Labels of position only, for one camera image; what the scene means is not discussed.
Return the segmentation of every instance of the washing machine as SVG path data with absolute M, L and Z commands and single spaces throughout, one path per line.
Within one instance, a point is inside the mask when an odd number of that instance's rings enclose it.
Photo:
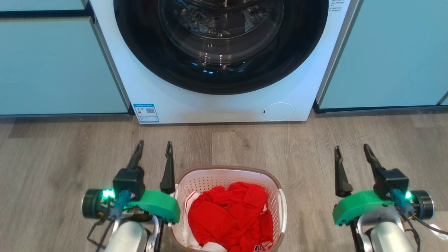
M 141 124 L 306 121 L 350 0 L 90 0 Z

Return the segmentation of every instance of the blue connector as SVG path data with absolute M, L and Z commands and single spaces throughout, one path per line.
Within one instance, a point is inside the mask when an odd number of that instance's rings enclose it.
M 125 206 L 131 201 L 132 193 L 127 190 L 123 190 L 118 195 L 117 200 L 110 212 L 110 217 L 115 220 L 119 220 L 121 218 L 121 214 L 123 213 Z
M 411 202 L 400 190 L 393 189 L 391 193 L 391 199 L 398 206 L 398 209 L 406 218 L 410 216 L 410 212 L 415 212 L 414 207 L 411 205 Z

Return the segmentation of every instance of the green bracket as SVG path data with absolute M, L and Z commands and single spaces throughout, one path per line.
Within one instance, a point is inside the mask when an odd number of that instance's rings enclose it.
M 374 191 L 360 191 L 339 201 L 333 209 L 333 220 L 336 225 L 343 225 L 383 204 L 393 205 L 394 202 L 380 199 Z
M 126 206 L 138 206 L 147 212 L 161 217 L 167 222 L 178 223 L 181 209 L 177 200 L 161 191 L 146 190 L 139 201 L 131 201 Z

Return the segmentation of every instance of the washing machine door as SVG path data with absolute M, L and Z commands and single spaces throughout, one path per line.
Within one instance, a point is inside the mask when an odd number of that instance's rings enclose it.
M 314 50 L 328 0 L 114 0 L 133 54 L 167 82 L 230 95 L 269 86 Z

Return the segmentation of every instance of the laundry basket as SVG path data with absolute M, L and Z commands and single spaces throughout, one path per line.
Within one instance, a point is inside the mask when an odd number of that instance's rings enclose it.
M 183 237 L 185 200 L 194 191 L 203 193 L 217 186 L 224 186 L 226 189 L 235 182 L 247 182 L 257 184 L 265 188 L 269 194 L 268 205 L 272 213 L 274 224 L 274 242 L 268 251 L 277 251 L 283 241 L 286 230 L 286 198 L 281 189 L 280 183 L 272 174 L 254 168 L 239 166 L 208 166 L 192 169 L 185 173 L 176 184 L 174 197 L 181 207 L 181 218 L 179 223 L 169 225 L 175 240 L 186 251 L 200 251 L 187 248 Z

